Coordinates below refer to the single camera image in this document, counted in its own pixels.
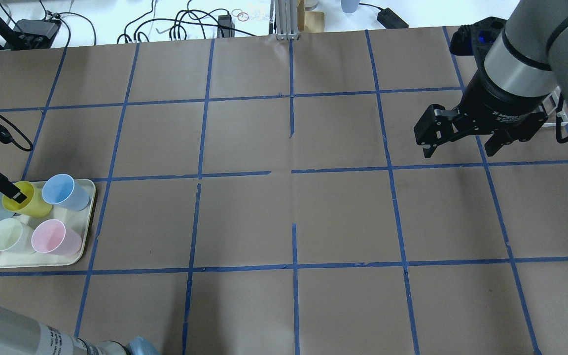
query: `grid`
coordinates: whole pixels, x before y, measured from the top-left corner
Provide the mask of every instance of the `grid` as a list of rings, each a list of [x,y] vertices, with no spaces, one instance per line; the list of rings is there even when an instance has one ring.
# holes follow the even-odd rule
[[[446,41],[449,44],[449,35],[446,28],[443,29]],[[85,270],[54,270],[54,271],[0,271],[0,277],[11,277],[11,276],[85,276],[85,283],[82,292],[82,298],[79,305],[79,310],[77,312],[77,321],[74,335],[78,336],[83,317],[85,316],[85,304],[88,296],[88,290],[90,287],[90,280],[94,276],[102,275],[119,275],[119,274],[175,274],[182,273],[187,274],[187,285],[185,293],[185,311],[183,315],[182,324],[182,353],[187,353],[188,344],[188,334],[190,331],[190,309],[192,302],[192,281],[194,274],[197,273],[216,273],[216,272],[243,272],[243,271],[255,271],[255,270],[280,270],[280,269],[290,269],[293,272],[293,321],[294,321],[294,347],[295,353],[301,354],[302,346],[300,345],[300,296],[299,296],[299,286],[298,286],[298,272],[302,269],[329,269],[329,268],[375,268],[375,267],[392,267],[392,268],[402,268],[403,269],[403,281],[406,300],[406,308],[408,312],[408,319],[410,323],[410,330],[412,335],[413,350],[419,355],[420,354],[420,342],[418,335],[418,328],[416,324],[416,316],[418,305],[414,305],[412,299],[412,287],[410,283],[410,267],[417,266],[442,266],[442,265],[492,265],[492,264],[505,264],[510,265],[512,274],[514,276],[514,283],[516,284],[516,291],[518,292],[519,301],[523,310],[523,316],[525,317],[525,322],[527,324],[527,329],[529,337],[532,343],[532,348],[536,354],[540,354],[541,350],[539,348],[539,343],[534,334],[534,327],[532,324],[532,319],[530,312],[528,310],[527,302],[525,301],[525,295],[523,292],[523,286],[521,285],[521,279],[519,277],[519,272],[517,265],[519,263],[543,263],[543,262],[566,262],[568,261],[568,256],[551,256],[551,257],[523,257],[517,258],[512,252],[512,247],[510,245],[510,240],[507,235],[507,229],[505,222],[503,220],[502,208],[499,204],[497,197],[497,191],[495,189],[495,184],[493,182],[493,177],[491,175],[491,167],[509,167],[509,166],[527,166],[527,165],[560,165],[568,164],[568,160],[541,160],[536,162],[489,162],[483,150],[483,145],[479,137],[475,137],[476,144],[479,149],[481,162],[473,163],[462,163],[462,164],[413,164],[413,165],[394,165],[392,164],[392,159],[390,155],[390,149],[388,148],[388,135],[386,133],[386,121],[383,113],[383,101],[382,94],[392,94],[392,93],[402,93],[402,92],[440,92],[449,90],[464,90],[464,82],[462,80],[462,75],[460,74],[460,67],[454,56],[451,56],[453,65],[455,67],[455,72],[457,79],[460,83],[459,87],[435,87],[435,88],[404,88],[404,89],[390,89],[381,90],[379,85],[379,75],[377,73],[377,66],[374,56],[374,49],[372,49],[372,41],[370,40],[370,34],[365,31],[365,38],[367,40],[367,49],[369,50],[369,57],[372,68],[372,75],[374,77],[374,90],[361,90],[361,91],[351,91],[351,92],[327,92],[327,93],[295,93],[295,77],[293,72],[293,51],[295,49],[295,43],[293,41],[289,42],[289,77],[290,77],[290,94],[277,94],[277,95],[262,95],[262,96],[245,96],[245,97],[210,97],[210,85],[212,83],[212,65],[214,59],[214,43],[216,40],[210,41],[210,52],[208,58],[208,70],[207,70],[207,83],[205,88],[205,97],[203,99],[182,99],[182,100],[166,100],[166,101],[140,101],[132,102],[129,100],[129,95],[131,94],[131,85],[133,84],[133,77],[135,75],[136,64],[138,60],[138,53],[140,51],[139,43],[135,47],[135,55],[133,56],[133,63],[131,65],[131,70],[129,74],[128,87],[126,89],[126,96],[124,101],[121,103],[105,103],[105,104],[86,104],[86,105],[72,105],[72,106],[52,106],[52,97],[54,96],[54,91],[56,90],[59,77],[61,75],[61,69],[66,59],[68,49],[63,50],[60,63],[56,70],[56,76],[54,77],[52,87],[49,92],[49,97],[44,106],[41,107],[21,107],[21,108],[0,108],[0,112],[23,112],[23,111],[34,111],[41,110],[41,119],[38,124],[38,129],[36,131],[36,136],[34,138],[34,144],[37,144],[40,137],[41,129],[43,128],[43,123],[45,122],[45,117],[48,112],[52,110],[69,110],[74,108],[92,108],[92,107],[119,107],[120,108],[120,118],[117,125],[117,133],[115,135],[112,157],[110,160],[110,166],[108,169],[107,177],[100,177],[92,179],[94,182],[105,182],[106,188],[104,191],[104,196],[98,199],[97,211],[99,211],[99,221],[97,224],[97,232],[95,235],[94,243],[92,245],[90,260],[88,267]],[[277,263],[271,265],[246,265],[246,266],[234,266],[234,267],[195,267],[194,259],[196,254],[196,247],[198,241],[198,227],[199,227],[199,209],[201,202],[201,191],[202,184],[201,181],[208,178],[225,178],[225,177],[241,177],[241,176],[267,176],[271,175],[272,171],[245,171],[245,172],[233,172],[233,173],[204,173],[203,161],[205,154],[205,142],[207,137],[207,121],[208,121],[208,108],[210,103],[223,102],[223,101],[254,101],[254,100],[270,100],[270,99],[281,99],[289,98],[290,103],[290,136],[295,135],[295,99],[303,97],[329,97],[329,96],[349,96],[349,95],[373,95],[376,97],[377,110],[380,117],[380,127],[383,140],[383,149],[385,153],[386,164],[383,166],[369,166],[369,167],[357,167],[357,168],[322,168],[322,169],[291,169],[291,174],[293,175],[305,175],[305,174],[329,174],[329,173],[349,173],[349,172],[369,172],[369,171],[381,171],[388,173],[390,181],[390,197],[391,204],[393,207],[395,224],[397,229],[397,238],[399,244],[399,261],[379,261],[370,263],[299,263],[298,262],[298,247],[297,247],[297,224],[293,223],[291,226],[291,252],[292,252],[292,263]],[[115,168],[115,161],[118,154],[120,146],[120,136],[122,134],[122,127],[124,124],[124,118],[128,107],[132,106],[152,106],[160,104],[179,104],[179,103],[203,103],[203,119],[201,125],[201,137],[199,146],[199,156],[198,156],[198,173],[191,175],[167,175],[167,176],[113,176],[113,171]],[[29,154],[27,158],[27,163],[23,170],[22,179],[25,179],[29,173],[30,164],[32,162],[34,152]],[[498,222],[503,235],[503,242],[505,243],[505,248],[507,251],[507,258],[489,258],[489,259],[461,259],[461,260],[408,260],[407,251],[405,248],[405,242],[403,238],[403,228],[401,225],[401,214],[400,214],[400,200],[397,197],[396,189],[396,179],[394,177],[395,171],[401,170],[417,170],[417,169],[455,169],[455,168],[483,168],[487,182],[490,187],[490,193],[492,196],[492,203],[494,204],[496,214],[498,217]],[[110,194],[111,185],[113,182],[117,181],[127,181],[127,180],[164,180],[164,179],[196,179],[198,180],[197,188],[194,193],[196,194],[196,203],[194,205],[194,218],[192,225],[192,236],[191,236],[191,246],[189,253],[189,266],[180,268],[142,268],[142,269],[124,269],[124,270],[95,270],[94,262],[98,247],[98,236],[101,235],[102,224],[104,220],[104,215],[106,212],[108,197]]]

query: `white tray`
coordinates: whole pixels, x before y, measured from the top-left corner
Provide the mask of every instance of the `white tray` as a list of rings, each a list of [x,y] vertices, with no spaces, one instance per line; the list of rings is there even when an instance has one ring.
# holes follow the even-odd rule
[[[33,216],[16,215],[13,218],[29,225],[32,229],[36,228],[41,222],[48,219],[57,219],[63,222],[67,227],[72,228],[83,238],[83,244],[76,254],[70,256],[60,256],[51,254],[42,254],[35,252],[34,254],[11,254],[9,252],[0,252],[0,268],[11,267],[47,267],[47,266],[63,266],[72,265],[80,259],[85,251],[85,242],[89,225],[91,223],[91,215],[93,205],[95,204],[95,184],[91,180],[76,180],[85,191],[91,196],[91,203],[82,211],[69,211],[61,207],[54,206],[46,216],[42,218],[34,218]],[[44,181],[32,182],[34,187],[42,188]]]

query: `pink cup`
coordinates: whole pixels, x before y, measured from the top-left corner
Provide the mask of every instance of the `pink cup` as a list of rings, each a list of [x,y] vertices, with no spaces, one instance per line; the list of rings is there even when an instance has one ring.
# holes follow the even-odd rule
[[[39,224],[32,234],[32,247],[43,254],[73,255],[82,244],[81,236],[57,219]]]

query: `gray robot arm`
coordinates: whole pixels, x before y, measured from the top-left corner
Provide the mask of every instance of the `gray robot arm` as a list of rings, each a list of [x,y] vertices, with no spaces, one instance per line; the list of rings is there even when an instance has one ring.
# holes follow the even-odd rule
[[[488,156],[526,142],[545,123],[539,105],[546,95],[560,85],[568,101],[568,0],[521,0],[507,23],[489,18],[462,27],[451,52],[474,55],[478,70],[457,107],[431,105],[416,124],[425,157],[467,135],[492,134]]]

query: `yellow cup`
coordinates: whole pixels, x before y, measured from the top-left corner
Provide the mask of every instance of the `yellow cup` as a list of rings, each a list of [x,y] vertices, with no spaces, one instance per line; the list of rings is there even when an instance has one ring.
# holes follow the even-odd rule
[[[50,211],[52,211],[52,205],[48,204],[43,200],[41,196],[41,190],[35,188],[34,185],[27,181],[15,182],[14,186],[21,190],[21,193],[27,198],[25,201],[18,204],[11,198],[4,196],[3,205],[8,211],[20,213],[23,215],[29,215],[36,218],[41,218],[46,216]]]

